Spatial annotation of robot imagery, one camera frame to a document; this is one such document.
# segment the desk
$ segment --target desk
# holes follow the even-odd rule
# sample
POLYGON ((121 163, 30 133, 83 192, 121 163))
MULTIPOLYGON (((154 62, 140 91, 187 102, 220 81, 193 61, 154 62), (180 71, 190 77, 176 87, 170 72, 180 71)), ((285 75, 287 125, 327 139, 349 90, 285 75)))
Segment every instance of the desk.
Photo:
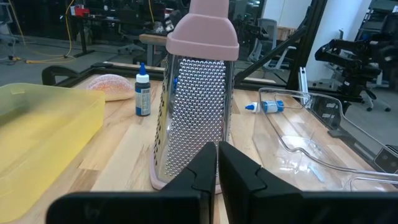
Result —
POLYGON ((81 39, 81 50, 82 53, 78 53, 76 55, 74 55, 74 57, 81 57, 84 56, 86 54, 90 54, 93 53, 94 50, 87 50, 87 45, 86 45, 86 39, 85 39, 85 30, 84 30, 84 25, 83 25, 83 21, 98 21, 98 22, 110 22, 110 23, 116 23, 116 24, 127 24, 127 25, 135 25, 135 26, 142 26, 142 27, 146 27, 146 26, 151 26, 152 23, 151 22, 144 22, 144 23, 140 23, 137 21, 121 21, 120 19, 108 19, 108 18, 100 18, 100 17, 81 17, 81 16, 70 16, 72 19, 76 20, 77 26, 79 28, 79 33, 80 33, 80 39, 81 39))
POLYGON ((141 34, 139 40, 147 44, 147 65, 154 66, 154 45, 166 46, 167 37, 160 35, 141 34))
MULTIPOLYGON (((74 88, 84 89, 95 76, 87 78, 74 88)), ((130 82, 134 83, 135 79, 131 78, 130 82)), ((56 198, 69 192, 154 191, 150 184, 149 159, 152 159, 152 144, 155 139, 162 83, 153 80, 150 82, 152 86, 151 115, 136 116, 135 98, 106 103, 103 127, 71 161, 39 201, 22 218, 12 222, 13 224, 43 224, 48 206, 56 198)), ((229 141, 261 164, 252 141, 255 114, 244 109, 244 106, 257 101, 257 98, 256 91, 234 90, 229 141)), ((325 128, 321 123, 313 124, 319 128, 325 128)), ((338 155, 344 157, 342 159, 347 166, 368 166, 339 139, 333 139, 326 134, 324 140, 341 148, 338 155)), ((214 219, 216 224, 228 223, 221 194, 215 197, 214 219)))

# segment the metal grater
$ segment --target metal grater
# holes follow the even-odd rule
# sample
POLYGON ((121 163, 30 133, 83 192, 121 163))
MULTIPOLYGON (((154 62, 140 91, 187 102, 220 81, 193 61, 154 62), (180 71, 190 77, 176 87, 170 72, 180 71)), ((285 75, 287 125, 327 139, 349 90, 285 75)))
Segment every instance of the metal grater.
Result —
POLYGON ((150 170, 156 189, 178 175, 206 142, 228 139, 233 61, 239 45, 227 15, 227 0, 192 0, 190 13, 168 35, 150 170), (203 32, 198 33, 194 24, 203 32))

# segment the transparent plastic tray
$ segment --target transparent plastic tray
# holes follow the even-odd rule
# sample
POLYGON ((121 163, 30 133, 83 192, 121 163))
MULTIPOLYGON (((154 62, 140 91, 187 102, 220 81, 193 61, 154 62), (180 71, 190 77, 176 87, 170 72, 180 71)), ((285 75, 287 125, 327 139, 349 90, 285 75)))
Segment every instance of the transparent plastic tray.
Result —
POLYGON ((396 191, 397 174, 376 172, 331 133, 345 130, 368 147, 385 145, 348 121, 339 100, 326 95, 261 88, 253 141, 264 168, 301 190, 396 191), (266 112, 264 102, 283 101, 266 112))
POLYGON ((22 216, 103 124, 104 94, 0 87, 0 223, 22 216))

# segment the wall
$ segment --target wall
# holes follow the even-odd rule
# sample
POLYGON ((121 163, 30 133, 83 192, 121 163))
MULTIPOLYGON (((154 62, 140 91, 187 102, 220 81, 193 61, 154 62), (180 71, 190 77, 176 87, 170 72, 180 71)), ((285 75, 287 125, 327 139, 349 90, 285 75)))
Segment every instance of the wall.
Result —
POLYGON ((361 25, 359 18, 364 18, 364 9, 369 7, 370 3, 371 0, 328 1, 306 66, 308 81, 331 78, 333 72, 325 67, 325 62, 315 60, 315 52, 331 39, 338 38, 339 29, 345 32, 345 40, 354 40, 361 25))
POLYGON ((267 0, 263 18, 273 19, 279 27, 298 28, 312 0, 267 0))

